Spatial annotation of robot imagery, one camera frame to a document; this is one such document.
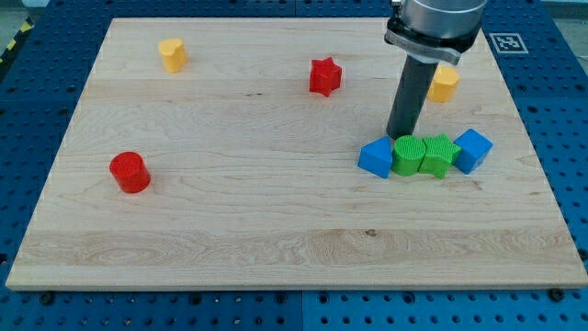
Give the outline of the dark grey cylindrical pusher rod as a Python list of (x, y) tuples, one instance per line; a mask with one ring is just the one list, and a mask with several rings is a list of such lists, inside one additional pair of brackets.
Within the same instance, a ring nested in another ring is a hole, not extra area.
[(386, 127), (392, 140), (413, 133), (437, 66), (406, 57)]

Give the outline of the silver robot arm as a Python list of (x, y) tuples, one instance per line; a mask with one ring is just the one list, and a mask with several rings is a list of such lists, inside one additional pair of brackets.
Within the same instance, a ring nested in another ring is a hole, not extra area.
[(481, 28), (486, 0), (392, 1), (386, 43), (406, 51), (386, 133), (411, 135), (439, 63), (458, 64)]

